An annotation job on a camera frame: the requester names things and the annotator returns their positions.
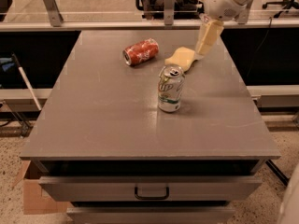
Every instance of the red can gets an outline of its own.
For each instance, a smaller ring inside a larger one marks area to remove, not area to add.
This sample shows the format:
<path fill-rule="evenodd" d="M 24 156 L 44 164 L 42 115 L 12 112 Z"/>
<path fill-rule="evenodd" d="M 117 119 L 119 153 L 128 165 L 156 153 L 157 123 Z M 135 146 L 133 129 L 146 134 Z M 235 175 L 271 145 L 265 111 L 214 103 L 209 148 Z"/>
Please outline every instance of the red can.
<path fill-rule="evenodd" d="M 153 58 L 158 52 L 158 43 L 150 38 L 126 48 L 122 54 L 127 65 L 136 66 Z"/>

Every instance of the floor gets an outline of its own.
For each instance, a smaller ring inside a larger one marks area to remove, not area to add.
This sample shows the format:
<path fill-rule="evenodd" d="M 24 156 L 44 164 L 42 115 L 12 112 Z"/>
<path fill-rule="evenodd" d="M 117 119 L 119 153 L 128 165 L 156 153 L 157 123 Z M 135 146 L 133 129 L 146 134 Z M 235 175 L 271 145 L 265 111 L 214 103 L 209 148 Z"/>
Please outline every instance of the floor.
<path fill-rule="evenodd" d="M 41 0 L 15 0 L 16 3 L 7 15 L 8 22 L 43 21 L 47 19 Z M 135 0 L 117 0 L 114 6 L 111 0 L 58 0 L 62 11 L 67 13 L 68 21 L 100 21 L 114 20 L 115 15 L 106 14 L 105 9 L 126 12 L 126 19 L 140 20 L 140 12 L 135 9 Z M 260 7 L 264 1 L 256 0 L 251 10 L 251 18 L 269 16 L 271 9 L 262 12 Z M 89 12 L 97 10 L 97 15 Z M 299 129 L 295 113 L 263 113 L 262 115 L 272 134 L 281 158 L 275 163 L 286 176 L 291 176 L 294 167 L 299 162 Z M 0 224 L 71 224 L 66 214 L 24 215 L 22 213 L 22 181 L 15 183 L 16 175 L 21 167 L 19 154 L 28 137 L 21 138 L 18 122 L 0 126 Z M 263 184 L 245 201 L 233 202 L 235 215 L 227 224 L 274 224 L 278 218 L 278 210 L 285 192 L 285 187 L 278 178 L 264 165 L 258 172 Z"/>

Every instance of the silver can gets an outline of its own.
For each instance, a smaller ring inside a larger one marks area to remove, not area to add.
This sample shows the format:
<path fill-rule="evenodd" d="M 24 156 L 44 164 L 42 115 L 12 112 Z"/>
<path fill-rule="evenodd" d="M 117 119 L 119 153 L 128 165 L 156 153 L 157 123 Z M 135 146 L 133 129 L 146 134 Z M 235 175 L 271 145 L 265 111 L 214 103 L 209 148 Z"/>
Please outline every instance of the silver can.
<path fill-rule="evenodd" d="M 165 112 L 177 111 L 180 108 L 180 96 L 185 80 L 183 69 L 176 64 L 169 64 L 162 69 L 159 77 L 159 108 Z"/>

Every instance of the can bottom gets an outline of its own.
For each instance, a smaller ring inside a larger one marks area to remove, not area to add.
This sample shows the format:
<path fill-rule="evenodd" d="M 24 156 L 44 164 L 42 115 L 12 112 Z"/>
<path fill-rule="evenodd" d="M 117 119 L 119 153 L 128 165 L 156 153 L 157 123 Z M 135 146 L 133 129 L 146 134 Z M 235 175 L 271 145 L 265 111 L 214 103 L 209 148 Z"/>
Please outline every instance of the can bottom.
<path fill-rule="evenodd" d="M 158 107 L 162 109 L 164 112 L 171 113 L 177 111 L 180 108 L 180 102 L 176 104 L 170 104 L 167 102 L 159 101 Z"/>

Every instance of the can top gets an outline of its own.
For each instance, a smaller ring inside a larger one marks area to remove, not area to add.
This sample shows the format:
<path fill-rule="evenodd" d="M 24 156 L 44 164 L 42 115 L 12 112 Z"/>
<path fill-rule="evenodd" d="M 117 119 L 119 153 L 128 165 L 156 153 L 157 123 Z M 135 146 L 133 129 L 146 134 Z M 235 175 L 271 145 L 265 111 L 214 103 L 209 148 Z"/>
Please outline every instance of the can top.
<path fill-rule="evenodd" d="M 170 78 L 175 77 L 183 77 L 184 71 L 183 69 L 177 64 L 169 64 L 164 67 L 163 75 Z"/>

